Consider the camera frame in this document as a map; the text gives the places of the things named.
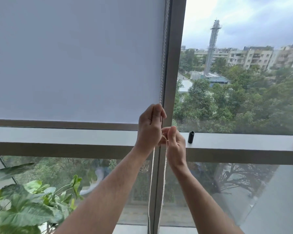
metal lattice tower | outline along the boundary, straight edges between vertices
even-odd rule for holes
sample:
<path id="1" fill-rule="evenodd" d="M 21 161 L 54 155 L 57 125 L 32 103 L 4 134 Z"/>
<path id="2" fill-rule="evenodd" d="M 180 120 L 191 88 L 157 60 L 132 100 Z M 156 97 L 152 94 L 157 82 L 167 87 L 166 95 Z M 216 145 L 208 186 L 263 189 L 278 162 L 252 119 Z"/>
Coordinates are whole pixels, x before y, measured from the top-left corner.
<path id="1" fill-rule="evenodd" d="M 213 60 L 213 55 L 215 52 L 215 45 L 217 40 L 218 31 L 221 29 L 219 25 L 219 20 L 215 20 L 213 27 L 211 28 L 211 39 L 209 40 L 208 52 L 205 62 L 204 76 L 208 76 L 211 70 L 211 62 Z"/>

person's left hand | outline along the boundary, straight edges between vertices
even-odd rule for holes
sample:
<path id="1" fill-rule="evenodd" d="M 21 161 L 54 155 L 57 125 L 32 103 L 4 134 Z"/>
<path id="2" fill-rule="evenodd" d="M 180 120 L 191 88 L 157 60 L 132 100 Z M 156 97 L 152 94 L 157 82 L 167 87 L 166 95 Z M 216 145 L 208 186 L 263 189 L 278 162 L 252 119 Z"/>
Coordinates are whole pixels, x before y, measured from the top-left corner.
<path id="1" fill-rule="evenodd" d="M 161 119 L 166 117 L 162 105 L 150 105 L 139 118 L 138 136 L 134 149 L 147 157 L 160 142 L 162 137 Z"/>

sky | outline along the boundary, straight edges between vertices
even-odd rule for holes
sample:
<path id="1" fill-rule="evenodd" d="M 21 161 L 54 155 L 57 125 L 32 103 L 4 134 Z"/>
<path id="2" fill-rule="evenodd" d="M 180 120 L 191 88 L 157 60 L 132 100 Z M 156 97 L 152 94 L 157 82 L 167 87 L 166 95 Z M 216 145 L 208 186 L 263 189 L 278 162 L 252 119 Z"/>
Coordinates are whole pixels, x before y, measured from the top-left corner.
<path id="1" fill-rule="evenodd" d="M 182 45 L 207 48 L 215 19 L 218 48 L 293 43 L 293 0 L 187 0 Z"/>

roller blind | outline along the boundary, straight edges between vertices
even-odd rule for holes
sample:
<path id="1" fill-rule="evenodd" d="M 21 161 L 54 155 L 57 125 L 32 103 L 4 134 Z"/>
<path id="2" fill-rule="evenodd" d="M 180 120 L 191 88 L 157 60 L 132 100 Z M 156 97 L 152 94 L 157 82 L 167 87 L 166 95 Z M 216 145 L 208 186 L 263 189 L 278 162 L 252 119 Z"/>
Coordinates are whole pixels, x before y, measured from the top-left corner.
<path id="1" fill-rule="evenodd" d="M 0 119 L 137 123 L 165 0 L 0 0 Z"/>

metal window frame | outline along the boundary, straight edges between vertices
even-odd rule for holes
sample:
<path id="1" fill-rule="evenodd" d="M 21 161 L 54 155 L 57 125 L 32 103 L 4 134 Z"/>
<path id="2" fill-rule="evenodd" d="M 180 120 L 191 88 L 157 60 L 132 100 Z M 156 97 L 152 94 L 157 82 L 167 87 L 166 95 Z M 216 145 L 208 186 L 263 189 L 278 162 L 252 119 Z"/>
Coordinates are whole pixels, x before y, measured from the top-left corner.
<path id="1" fill-rule="evenodd" d="M 171 0 L 162 99 L 167 119 L 163 126 L 172 123 L 185 9 L 186 0 Z M 122 159 L 135 144 L 137 128 L 137 124 L 0 119 L 0 155 Z M 13 137 L 9 130 L 21 136 Z M 181 134 L 187 139 L 187 133 Z M 193 162 L 293 165 L 293 136 L 196 133 L 186 152 L 187 161 Z M 157 148 L 155 154 L 148 228 L 158 234 L 165 147 Z"/>

